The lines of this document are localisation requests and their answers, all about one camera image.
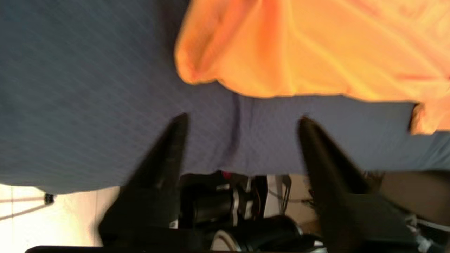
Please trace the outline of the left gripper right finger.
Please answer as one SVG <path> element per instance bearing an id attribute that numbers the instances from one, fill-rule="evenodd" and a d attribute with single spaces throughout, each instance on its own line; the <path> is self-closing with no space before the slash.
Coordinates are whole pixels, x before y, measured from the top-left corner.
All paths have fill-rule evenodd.
<path id="1" fill-rule="evenodd" d="M 403 216 L 315 121 L 298 122 L 315 211 L 329 253 L 416 253 Z"/>

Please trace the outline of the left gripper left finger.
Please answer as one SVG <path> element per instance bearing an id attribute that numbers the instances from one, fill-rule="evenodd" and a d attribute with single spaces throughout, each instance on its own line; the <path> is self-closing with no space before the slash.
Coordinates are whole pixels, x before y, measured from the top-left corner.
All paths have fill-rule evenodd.
<path id="1" fill-rule="evenodd" d="M 174 117 L 122 186 L 98 226 L 103 246 L 174 246 L 189 116 Z"/>

